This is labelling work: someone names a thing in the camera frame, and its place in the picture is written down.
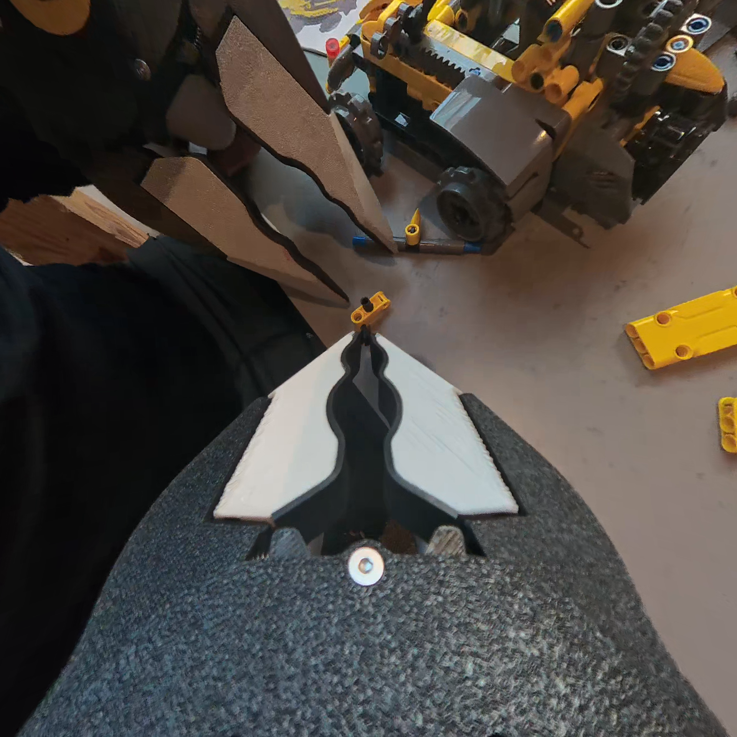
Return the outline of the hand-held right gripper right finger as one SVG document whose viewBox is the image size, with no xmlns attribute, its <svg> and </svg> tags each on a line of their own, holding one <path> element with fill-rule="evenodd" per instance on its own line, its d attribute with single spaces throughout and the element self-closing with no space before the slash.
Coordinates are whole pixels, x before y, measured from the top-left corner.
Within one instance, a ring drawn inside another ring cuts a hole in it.
<svg viewBox="0 0 737 737">
<path fill-rule="evenodd" d="M 372 338 L 390 478 L 451 517 L 518 514 L 461 391 L 383 335 Z"/>
</svg>

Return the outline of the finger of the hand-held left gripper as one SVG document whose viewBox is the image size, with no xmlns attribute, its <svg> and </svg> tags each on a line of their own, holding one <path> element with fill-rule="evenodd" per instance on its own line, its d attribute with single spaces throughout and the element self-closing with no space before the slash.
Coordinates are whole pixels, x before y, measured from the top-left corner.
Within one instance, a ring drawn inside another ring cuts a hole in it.
<svg viewBox="0 0 737 737">
<path fill-rule="evenodd" d="M 251 198 L 230 188 L 207 160 L 193 155 L 155 159 L 142 188 L 233 263 L 311 300 L 347 305 L 344 289 L 276 230 Z"/>
<path fill-rule="evenodd" d="M 397 253 L 392 228 L 336 114 L 233 15 L 216 48 L 220 87 L 235 120 L 282 163 L 300 169 L 376 243 Z"/>
</svg>

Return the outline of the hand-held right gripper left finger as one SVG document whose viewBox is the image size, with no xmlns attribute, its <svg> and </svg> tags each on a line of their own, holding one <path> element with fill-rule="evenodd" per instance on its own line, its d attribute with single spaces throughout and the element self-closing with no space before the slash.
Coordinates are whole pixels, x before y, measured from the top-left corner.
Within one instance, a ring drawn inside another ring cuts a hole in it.
<svg viewBox="0 0 737 737">
<path fill-rule="evenodd" d="M 350 332 L 268 396 L 213 517 L 219 521 L 331 523 L 347 506 L 345 437 L 333 414 L 350 379 Z"/>
</svg>

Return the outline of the yellow rectangular brick panel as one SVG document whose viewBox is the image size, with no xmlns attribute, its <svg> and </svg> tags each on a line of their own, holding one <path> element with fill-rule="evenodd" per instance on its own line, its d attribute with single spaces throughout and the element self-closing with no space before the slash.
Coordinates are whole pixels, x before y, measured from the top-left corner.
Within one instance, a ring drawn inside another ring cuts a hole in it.
<svg viewBox="0 0 737 737">
<path fill-rule="evenodd" d="M 631 321 L 624 332 L 651 371 L 735 347 L 736 287 Z"/>
</svg>

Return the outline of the grey desk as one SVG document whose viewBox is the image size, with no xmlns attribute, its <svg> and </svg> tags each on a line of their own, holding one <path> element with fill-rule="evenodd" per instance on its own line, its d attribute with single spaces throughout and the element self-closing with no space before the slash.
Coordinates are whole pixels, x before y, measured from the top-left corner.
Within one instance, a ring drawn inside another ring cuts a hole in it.
<svg viewBox="0 0 737 737">
<path fill-rule="evenodd" d="M 266 152 L 245 186 L 351 305 L 385 291 L 385 334 L 473 393 L 570 482 L 630 571 L 677 666 L 731 735 L 735 456 L 716 403 L 735 350 L 650 372 L 624 325 L 735 285 L 735 119 L 624 226 L 585 244 L 526 217 L 491 256 L 364 255 L 356 228 Z"/>
</svg>

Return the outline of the white instruction booklet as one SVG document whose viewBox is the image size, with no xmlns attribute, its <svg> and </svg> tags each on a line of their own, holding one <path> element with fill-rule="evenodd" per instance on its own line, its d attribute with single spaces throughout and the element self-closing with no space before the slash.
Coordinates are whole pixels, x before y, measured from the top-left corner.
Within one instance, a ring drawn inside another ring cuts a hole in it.
<svg viewBox="0 0 737 737">
<path fill-rule="evenodd" d="M 296 33 L 307 26 L 317 26 L 321 32 L 332 31 L 342 21 L 355 19 L 364 4 L 357 1 L 279 1 Z"/>
</svg>

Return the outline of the yellow grey brick vehicle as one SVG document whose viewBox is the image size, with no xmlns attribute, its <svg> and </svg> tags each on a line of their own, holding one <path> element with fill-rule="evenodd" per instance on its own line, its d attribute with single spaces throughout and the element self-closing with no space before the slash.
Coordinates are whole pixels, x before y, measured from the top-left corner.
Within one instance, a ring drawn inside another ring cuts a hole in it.
<svg viewBox="0 0 737 737">
<path fill-rule="evenodd" d="M 530 212 L 626 223 L 727 118 L 699 50 L 720 2 L 370 2 L 326 43 L 327 91 L 359 161 L 382 132 L 441 168 L 436 207 L 498 246 Z"/>
</svg>

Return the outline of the grey axle blue tips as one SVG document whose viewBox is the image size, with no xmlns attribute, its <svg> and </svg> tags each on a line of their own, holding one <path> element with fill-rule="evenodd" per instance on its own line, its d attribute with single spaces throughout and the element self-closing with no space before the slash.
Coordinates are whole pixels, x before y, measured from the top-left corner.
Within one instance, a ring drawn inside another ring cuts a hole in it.
<svg viewBox="0 0 737 737">
<path fill-rule="evenodd" d="M 354 236 L 352 238 L 352 247 L 354 249 L 377 249 L 382 247 L 378 243 L 367 236 Z M 427 253 L 436 255 L 464 255 L 464 254 L 480 254 L 483 246 L 463 240 L 443 240 L 443 239 L 410 239 L 405 237 L 396 238 L 394 240 L 394 249 L 392 253 Z"/>
</svg>

